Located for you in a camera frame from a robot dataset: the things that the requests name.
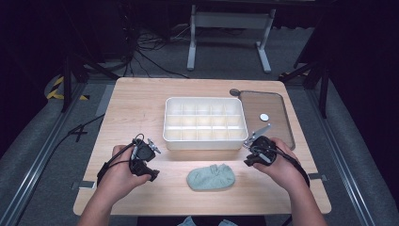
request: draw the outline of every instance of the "round white object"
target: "round white object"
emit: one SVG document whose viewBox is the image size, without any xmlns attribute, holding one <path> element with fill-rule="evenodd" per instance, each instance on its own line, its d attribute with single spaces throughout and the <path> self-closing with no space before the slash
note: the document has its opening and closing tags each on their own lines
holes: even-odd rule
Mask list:
<svg viewBox="0 0 399 226">
<path fill-rule="evenodd" d="M 261 115 L 261 120 L 262 120 L 262 121 L 268 121 L 268 120 L 269 120 L 269 116 L 266 115 L 266 114 L 262 114 L 262 115 Z"/>
</svg>

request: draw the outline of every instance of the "wooden table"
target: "wooden table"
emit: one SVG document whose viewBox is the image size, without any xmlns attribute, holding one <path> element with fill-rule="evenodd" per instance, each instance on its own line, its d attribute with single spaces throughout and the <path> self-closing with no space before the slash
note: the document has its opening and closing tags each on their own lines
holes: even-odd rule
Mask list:
<svg viewBox="0 0 399 226">
<path fill-rule="evenodd" d="M 148 163 L 160 170 L 152 183 L 135 188 L 117 202 L 113 215 L 197 216 L 269 215 L 291 213 L 287 192 L 267 175 L 243 162 L 249 151 L 170 151 L 163 139 L 165 103 L 169 97 L 231 97 L 230 89 L 276 92 L 286 104 L 295 140 L 295 154 L 307 173 L 317 172 L 308 144 L 284 85 L 278 81 L 121 78 L 114 88 L 104 122 L 84 176 L 96 181 L 112 149 L 128 144 L 139 133 L 158 146 L 161 154 Z M 193 191 L 186 183 L 190 170 L 227 164 L 236 176 L 232 187 L 217 191 Z M 311 180 L 311 191 L 322 213 L 331 205 L 321 180 Z M 81 215 L 94 189 L 79 190 L 73 211 Z"/>
</svg>

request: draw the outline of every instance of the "metal rail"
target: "metal rail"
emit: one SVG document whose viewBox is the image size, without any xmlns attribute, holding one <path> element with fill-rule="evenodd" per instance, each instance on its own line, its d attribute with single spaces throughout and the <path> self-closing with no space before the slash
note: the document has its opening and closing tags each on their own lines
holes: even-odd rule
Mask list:
<svg viewBox="0 0 399 226">
<path fill-rule="evenodd" d="M 317 115 L 326 136 L 328 143 L 331 147 L 332 158 L 335 165 L 337 166 L 338 172 L 343 179 L 343 184 L 345 185 L 346 191 L 355 207 L 355 211 L 358 214 L 361 225 L 375 225 L 373 218 L 370 214 L 369 209 L 360 193 L 358 184 L 350 171 L 350 168 L 346 164 L 345 158 L 341 152 L 341 149 L 337 143 L 337 140 L 332 133 L 332 130 L 328 124 L 327 119 L 323 119 L 320 110 L 318 108 L 318 99 L 314 89 L 306 89 L 306 94 L 311 101 L 311 106 Z"/>
<path fill-rule="evenodd" d="M 59 132 L 62 129 L 65 121 L 73 110 L 74 105 L 79 100 L 80 96 L 85 89 L 86 84 L 76 84 L 75 91 L 73 92 L 72 102 L 68 109 L 59 115 L 56 123 L 49 135 L 44 142 L 38 156 L 33 162 L 31 168 L 25 175 L 23 182 L 20 185 L 17 193 L 14 195 L 11 203 L 9 204 L 6 212 L 0 220 L 0 226 L 17 225 L 21 219 L 26 206 L 35 191 L 37 184 L 39 183 L 40 177 L 43 174 L 46 166 L 46 162 L 50 160 L 53 149 L 58 140 Z"/>
</svg>

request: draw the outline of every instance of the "person's left hand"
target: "person's left hand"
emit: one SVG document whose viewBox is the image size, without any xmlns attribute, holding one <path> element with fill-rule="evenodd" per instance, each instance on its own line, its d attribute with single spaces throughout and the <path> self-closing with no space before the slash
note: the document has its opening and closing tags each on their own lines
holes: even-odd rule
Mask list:
<svg viewBox="0 0 399 226">
<path fill-rule="evenodd" d="M 112 155 L 115 155 L 124 147 L 124 145 L 115 146 Z M 144 185 L 151 179 L 149 174 L 136 176 L 130 172 L 129 159 L 132 155 L 132 151 L 133 147 L 129 148 L 123 154 L 114 159 L 110 166 L 120 161 L 126 162 L 118 163 L 109 168 L 98 185 L 96 195 L 102 196 L 103 202 L 113 205 L 123 197 L 127 196 L 135 187 Z"/>
</svg>

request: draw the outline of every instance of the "blue-gray cloth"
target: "blue-gray cloth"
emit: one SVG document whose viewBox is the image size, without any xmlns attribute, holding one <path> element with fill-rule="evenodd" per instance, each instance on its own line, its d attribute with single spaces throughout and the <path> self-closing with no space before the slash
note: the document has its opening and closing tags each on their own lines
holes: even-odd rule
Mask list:
<svg viewBox="0 0 399 226">
<path fill-rule="evenodd" d="M 187 183 L 193 190 L 210 190 L 231 186 L 235 175 L 225 164 L 193 169 L 188 173 Z"/>
<path fill-rule="evenodd" d="M 187 217 L 184 220 L 184 222 L 179 224 L 178 226 L 197 226 L 197 225 L 196 225 L 196 223 L 194 223 L 194 221 L 191 217 Z M 233 223 L 229 220 L 223 219 L 223 221 L 221 221 L 218 226 L 238 226 L 238 225 L 236 225 L 235 223 Z"/>
</svg>

